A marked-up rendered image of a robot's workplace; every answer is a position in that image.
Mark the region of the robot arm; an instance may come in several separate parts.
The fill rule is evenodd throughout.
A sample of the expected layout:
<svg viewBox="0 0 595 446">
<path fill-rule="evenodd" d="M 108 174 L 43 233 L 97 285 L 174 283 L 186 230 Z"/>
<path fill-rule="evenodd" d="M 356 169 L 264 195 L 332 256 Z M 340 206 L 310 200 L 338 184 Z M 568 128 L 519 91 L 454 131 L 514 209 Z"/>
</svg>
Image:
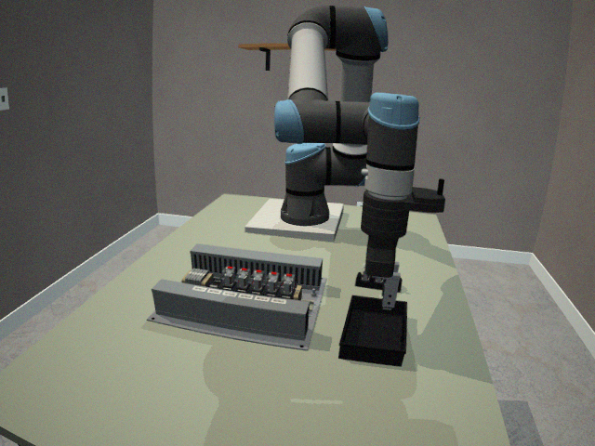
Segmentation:
<svg viewBox="0 0 595 446">
<path fill-rule="evenodd" d="M 297 144 L 286 150 L 281 220 L 314 226 L 329 219 L 324 186 L 364 186 L 366 164 L 414 169 L 418 100 L 372 95 L 374 63 L 388 49 L 387 23 L 377 8 L 311 8 L 292 23 L 287 43 L 288 99 L 275 105 L 274 131 L 278 141 Z M 341 60 L 340 101 L 328 101 L 325 48 Z"/>
</svg>

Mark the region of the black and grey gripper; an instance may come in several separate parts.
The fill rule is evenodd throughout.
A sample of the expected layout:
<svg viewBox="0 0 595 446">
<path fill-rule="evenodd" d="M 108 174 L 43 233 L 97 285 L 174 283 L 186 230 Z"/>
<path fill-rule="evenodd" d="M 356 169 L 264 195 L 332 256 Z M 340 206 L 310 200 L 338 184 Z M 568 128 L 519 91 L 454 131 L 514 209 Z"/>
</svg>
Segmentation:
<svg viewBox="0 0 595 446">
<path fill-rule="evenodd" d="M 415 168 L 399 173 L 366 164 L 361 230 L 368 235 L 365 274 L 384 279 L 382 307 L 394 308 L 401 273 L 395 262 L 399 238 L 407 231 L 409 211 L 441 213 L 444 179 L 438 190 L 413 187 Z"/>
</svg>

